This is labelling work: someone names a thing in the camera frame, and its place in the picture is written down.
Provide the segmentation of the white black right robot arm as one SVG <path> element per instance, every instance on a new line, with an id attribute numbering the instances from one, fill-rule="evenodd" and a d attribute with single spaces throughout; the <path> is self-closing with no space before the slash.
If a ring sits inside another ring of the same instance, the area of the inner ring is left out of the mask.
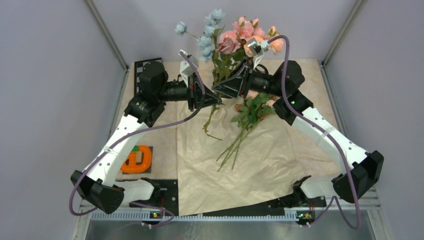
<path id="1" fill-rule="evenodd" d="M 339 173 L 306 176 L 294 183 L 293 200 L 307 206 L 313 198 L 332 196 L 357 204 L 359 199 L 380 179 L 383 155 L 356 145 L 330 124 L 301 93 L 305 77 L 301 66 L 286 57 L 274 74 L 257 70 L 270 41 L 255 39 L 247 43 L 252 59 L 245 59 L 229 78 L 213 85 L 213 90 L 230 98 L 255 91 L 277 97 L 273 108 L 280 119 L 298 129 L 337 165 Z"/>

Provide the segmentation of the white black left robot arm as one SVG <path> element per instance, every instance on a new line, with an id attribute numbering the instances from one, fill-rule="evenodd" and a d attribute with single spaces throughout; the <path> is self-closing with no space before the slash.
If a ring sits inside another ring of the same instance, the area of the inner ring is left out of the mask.
<path id="1" fill-rule="evenodd" d="M 194 118 L 201 109 L 221 103 L 205 86 L 198 71 L 198 60 L 184 50 L 180 50 L 179 55 L 182 61 L 178 79 L 174 81 L 168 80 L 161 62 L 154 60 L 143 66 L 139 74 L 140 92 L 129 101 L 112 136 L 84 170 L 75 170 L 70 177 L 73 189 L 68 209 L 72 215 L 77 214 L 73 208 L 75 195 L 106 214 L 115 212 L 123 204 L 144 202 L 154 207 L 160 202 L 160 187 L 149 179 L 117 181 L 128 155 L 147 132 L 159 129 L 156 121 L 168 102 L 187 102 L 191 113 L 184 122 Z"/>

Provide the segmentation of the small pink flower bunch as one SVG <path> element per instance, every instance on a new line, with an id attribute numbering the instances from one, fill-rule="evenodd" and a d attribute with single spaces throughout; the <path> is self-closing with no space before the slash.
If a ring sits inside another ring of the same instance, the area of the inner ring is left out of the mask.
<path id="1" fill-rule="evenodd" d="M 218 161 L 222 160 L 218 168 L 219 171 L 230 159 L 232 159 L 231 169 L 234 169 L 241 152 L 242 142 L 264 119 L 276 113 L 273 105 L 278 99 L 277 96 L 250 90 L 247 96 L 243 98 L 243 103 L 236 105 L 237 115 L 230 122 L 236 123 L 240 132 L 217 158 Z"/>

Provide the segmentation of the orange paper bouquet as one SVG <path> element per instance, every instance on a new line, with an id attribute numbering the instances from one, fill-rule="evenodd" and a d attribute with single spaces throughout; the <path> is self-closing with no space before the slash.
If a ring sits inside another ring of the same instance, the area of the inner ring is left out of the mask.
<path id="1" fill-rule="evenodd" d="M 214 113 L 208 133 L 203 130 L 210 109 L 177 127 L 177 179 L 184 192 L 212 189 L 248 189 L 249 197 L 270 194 L 283 197 L 293 192 L 293 184 L 307 175 L 324 176 L 336 171 L 335 164 L 315 143 L 278 116 L 264 119 L 242 142 L 231 169 L 230 159 L 221 169 L 219 155 L 240 133 L 236 123 L 236 99 L 225 99 Z"/>

